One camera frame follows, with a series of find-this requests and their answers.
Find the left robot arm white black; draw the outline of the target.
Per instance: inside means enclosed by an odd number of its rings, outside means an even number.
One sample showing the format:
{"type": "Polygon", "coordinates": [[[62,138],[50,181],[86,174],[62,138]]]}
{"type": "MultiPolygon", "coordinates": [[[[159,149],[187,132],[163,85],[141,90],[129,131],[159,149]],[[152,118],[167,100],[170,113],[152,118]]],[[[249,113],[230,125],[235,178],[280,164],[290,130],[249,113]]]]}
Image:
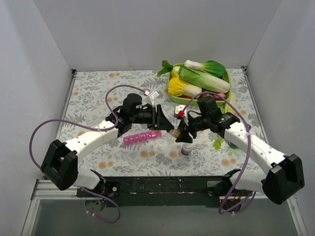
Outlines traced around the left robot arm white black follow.
{"type": "Polygon", "coordinates": [[[95,170],[79,168],[78,164],[95,149],[125,134],[133,124],[145,124],[150,130],[174,129],[160,105],[143,105],[141,96],[131,93],[94,131],[65,142],[53,141],[41,171],[61,191],[76,186],[87,188],[95,197],[101,196],[105,190],[105,178],[95,170]]]}

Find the pink weekly pill organizer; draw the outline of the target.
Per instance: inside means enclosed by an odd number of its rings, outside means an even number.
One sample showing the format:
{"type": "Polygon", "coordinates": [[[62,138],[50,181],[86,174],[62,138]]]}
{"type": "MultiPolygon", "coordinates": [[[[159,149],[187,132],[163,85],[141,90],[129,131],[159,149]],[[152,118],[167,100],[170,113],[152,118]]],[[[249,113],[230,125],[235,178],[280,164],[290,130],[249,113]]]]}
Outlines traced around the pink weekly pill organizer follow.
{"type": "Polygon", "coordinates": [[[162,132],[159,130],[150,130],[150,131],[146,131],[146,132],[142,132],[142,133],[138,133],[134,135],[125,136],[123,138],[123,143],[125,145],[131,145],[134,143],[138,143],[138,142],[142,142],[142,141],[146,141],[150,139],[155,139],[155,138],[161,137],[161,135],[162,135],[162,132]]]}

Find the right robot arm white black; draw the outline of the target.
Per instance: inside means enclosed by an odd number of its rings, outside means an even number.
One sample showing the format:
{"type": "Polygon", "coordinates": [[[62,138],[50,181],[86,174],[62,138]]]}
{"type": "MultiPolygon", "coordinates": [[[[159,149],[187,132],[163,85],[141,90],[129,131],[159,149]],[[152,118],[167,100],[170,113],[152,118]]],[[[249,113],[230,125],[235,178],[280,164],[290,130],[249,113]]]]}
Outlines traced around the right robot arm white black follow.
{"type": "Polygon", "coordinates": [[[191,144],[198,131],[209,129],[242,151],[248,151],[264,172],[253,175],[234,169],[211,187],[212,191],[231,196],[239,190],[259,192],[280,205],[305,186],[302,160],[297,155],[286,155],[248,132],[248,126],[235,115],[222,113],[212,97],[203,97],[197,104],[200,112],[196,117],[189,115],[184,105],[175,107],[174,116],[180,119],[176,141],[191,144]]]}

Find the clear bottle of yellow pills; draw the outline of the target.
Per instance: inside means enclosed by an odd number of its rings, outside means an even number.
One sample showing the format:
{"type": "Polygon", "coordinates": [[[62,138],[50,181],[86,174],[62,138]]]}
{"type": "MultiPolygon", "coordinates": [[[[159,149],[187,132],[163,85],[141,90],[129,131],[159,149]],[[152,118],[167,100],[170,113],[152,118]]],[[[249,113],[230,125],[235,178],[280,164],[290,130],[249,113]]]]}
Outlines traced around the clear bottle of yellow pills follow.
{"type": "Polygon", "coordinates": [[[178,138],[178,136],[180,135],[180,131],[178,129],[173,129],[173,130],[170,130],[169,134],[173,136],[174,138],[178,138]]]}

